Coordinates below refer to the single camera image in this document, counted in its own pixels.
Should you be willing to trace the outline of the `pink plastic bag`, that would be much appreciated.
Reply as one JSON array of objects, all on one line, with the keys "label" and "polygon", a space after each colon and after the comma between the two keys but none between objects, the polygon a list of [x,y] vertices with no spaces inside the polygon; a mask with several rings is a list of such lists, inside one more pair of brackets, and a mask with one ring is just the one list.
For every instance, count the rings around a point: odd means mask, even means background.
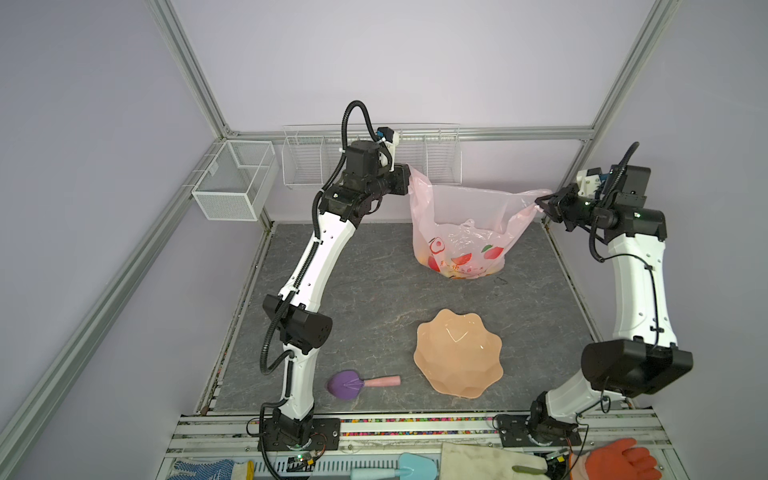
[{"label": "pink plastic bag", "polygon": [[510,193],[434,185],[411,171],[408,187],[413,252],[423,266],[452,279],[495,274],[541,208],[547,189]]}]

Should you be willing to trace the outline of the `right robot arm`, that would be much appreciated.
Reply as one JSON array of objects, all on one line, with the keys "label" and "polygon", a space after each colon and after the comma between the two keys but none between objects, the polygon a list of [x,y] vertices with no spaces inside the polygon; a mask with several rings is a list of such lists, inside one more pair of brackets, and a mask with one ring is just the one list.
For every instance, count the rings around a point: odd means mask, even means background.
[{"label": "right robot arm", "polygon": [[589,253],[614,268],[616,323],[610,340],[587,345],[578,372],[532,403],[531,433],[565,437],[579,417],[595,408],[664,389],[693,368],[669,318],[663,260],[665,216],[626,192],[582,197],[576,185],[537,198],[536,204],[567,230],[588,233]]}]

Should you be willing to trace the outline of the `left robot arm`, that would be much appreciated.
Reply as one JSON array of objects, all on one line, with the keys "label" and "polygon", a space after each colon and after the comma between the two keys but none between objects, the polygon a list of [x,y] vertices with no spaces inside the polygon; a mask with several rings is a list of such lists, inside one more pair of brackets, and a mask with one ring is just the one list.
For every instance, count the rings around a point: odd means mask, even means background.
[{"label": "left robot arm", "polygon": [[311,204],[312,234],[289,279],[263,309],[269,325],[259,354],[259,369],[282,369],[282,393],[266,402],[258,435],[292,446],[306,446],[313,434],[313,385],[317,356],[333,321],[320,306],[340,254],[367,215],[387,195],[408,192],[410,169],[396,162],[397,138],[356,140],[342,147],[330,179]]}]

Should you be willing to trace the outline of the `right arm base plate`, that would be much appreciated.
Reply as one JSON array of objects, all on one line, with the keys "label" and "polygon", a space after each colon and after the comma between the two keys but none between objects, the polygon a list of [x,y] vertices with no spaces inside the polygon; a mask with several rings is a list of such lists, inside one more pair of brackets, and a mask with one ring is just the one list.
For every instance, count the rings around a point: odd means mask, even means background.
[{"label": "right arm base plate", "polygon": [[530,415],[497,414],[492,420],[503,447],[576,447],[583,444],[578,426]]}]

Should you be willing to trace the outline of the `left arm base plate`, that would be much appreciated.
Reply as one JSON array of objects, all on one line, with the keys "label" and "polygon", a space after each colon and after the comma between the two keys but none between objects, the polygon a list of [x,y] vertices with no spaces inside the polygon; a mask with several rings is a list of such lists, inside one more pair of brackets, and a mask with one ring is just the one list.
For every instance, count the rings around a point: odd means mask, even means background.
[{"label": "left arm base plate", "polygon": [[267,418],[259,433],[267,451],[335,451],[341,440],[341,419],[313,417],[297,423],[285,417]]}]

